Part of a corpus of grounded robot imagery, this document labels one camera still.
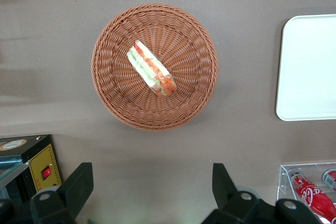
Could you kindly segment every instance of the sandwich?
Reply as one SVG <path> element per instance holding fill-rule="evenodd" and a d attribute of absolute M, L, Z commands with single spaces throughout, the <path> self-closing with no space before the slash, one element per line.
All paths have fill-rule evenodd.
<path fill-rule="evenodd" d="M 158 97 L 166 98 L 176 91 L 172 75 L 143 43 L 137 40 L 127 52 L 128 60 Z"/>

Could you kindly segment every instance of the red button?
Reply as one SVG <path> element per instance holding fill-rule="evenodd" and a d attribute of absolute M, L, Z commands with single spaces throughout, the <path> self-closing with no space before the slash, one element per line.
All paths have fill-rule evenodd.
<path fill-rule="evenodd" d="M 42 171 L 42 178 L 45 180 L 47 177 L 51 175 L 51 170 L 49 166 L 47 166 L 43 171 Z"/>

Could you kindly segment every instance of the coca-cola can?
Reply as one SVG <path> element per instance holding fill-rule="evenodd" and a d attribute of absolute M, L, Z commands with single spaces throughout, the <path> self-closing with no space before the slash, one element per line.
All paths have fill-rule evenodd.
<path fill-rule="evenodd" d="M 322 175 L 322 180 L 325 184 L 336 191 L 336 170 L 327 170 Z"/>
<path fill-rule="evenodd" d="M 296 168 L 288 170 L 288 177 L 293 190 L 312 211 L 336 224 L 336 208 L 332 200 L 317 185 Z"/>

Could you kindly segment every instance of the white plastic tray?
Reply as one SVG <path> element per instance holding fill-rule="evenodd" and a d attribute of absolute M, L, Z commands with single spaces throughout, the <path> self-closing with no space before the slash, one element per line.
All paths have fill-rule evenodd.
<path fill-rule="evenodd" d="M 336 119 L 335 14 L 284 26 L 276 112 L 284 121 Z"/>

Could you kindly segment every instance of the brown woven basket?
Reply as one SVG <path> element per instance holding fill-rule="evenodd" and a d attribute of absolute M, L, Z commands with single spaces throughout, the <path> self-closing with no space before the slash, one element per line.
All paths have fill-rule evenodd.
<path fill-rule="evenodd" d="M 159 98 L 128 61 L 139 39 L 174 77 L 177 92 Z M 107 109 L 137 129 L 164 131 L 196 117 L 214 92 L 218 74 L 215 46 L 190 14 L 170 5 L 129 8 L 106 25 L 92 56 L 92 77 Z"/>

